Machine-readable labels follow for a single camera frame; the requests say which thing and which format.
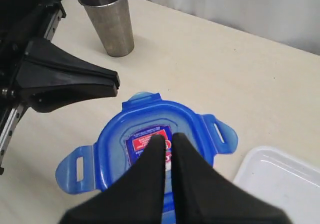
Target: blue container lid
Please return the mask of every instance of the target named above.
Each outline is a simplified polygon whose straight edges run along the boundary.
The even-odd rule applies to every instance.
[[[228,125],[211,114],[199,115],[188,107],[162,100],[159,93],[140,92],[122,103],[94,145],[80,146],[57,167],[55,177],[69,194],[104,191],[139,158],[152,135],[166,139],[166,181],[162,223],[175,223],[171,187],[171,138],[184,133],[210,164],[216,154],[231,154],[238,137]],[[77,159],[83,158],[83,179],[77,181]]]

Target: stainless steel tumbler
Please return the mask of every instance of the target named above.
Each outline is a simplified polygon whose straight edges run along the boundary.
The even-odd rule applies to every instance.
[[[84,6],[106,53],[128,55],[135,47],[128,0],[78,0]]]

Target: beige table surface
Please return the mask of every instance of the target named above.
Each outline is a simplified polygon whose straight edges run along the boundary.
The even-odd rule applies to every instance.
[[[72,196],[56,184],[59,162],[93,144],[121,103],[140,91],[160,92],[199,114],[214,114],[239,137],[215,168],[232,180],[257,146],[282,149],[320,167],[320,56],[145,0],[129,0],[135,40],[126,57],[105,54],[85,10],[64,0],[53,43],[116,70],[116,98],[76,103],[52,113],[28,110],[17,126],[0,177],[1,223],[56,223],[66,208],[96,192]]]

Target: red and blue label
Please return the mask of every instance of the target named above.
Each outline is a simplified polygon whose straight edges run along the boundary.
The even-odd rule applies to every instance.
[[[172,132],[168,125],[157,125],[144,128],[133,133],[129,139],[125,141],[130,164],[133,165],[138,160],[153,135],[162,135],[165,139],[165,171],[169,171],[171,169]]]

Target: white backdrop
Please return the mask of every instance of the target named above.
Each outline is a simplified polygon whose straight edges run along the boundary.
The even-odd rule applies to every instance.
[[[149,1],[320,55],[320,0]]]

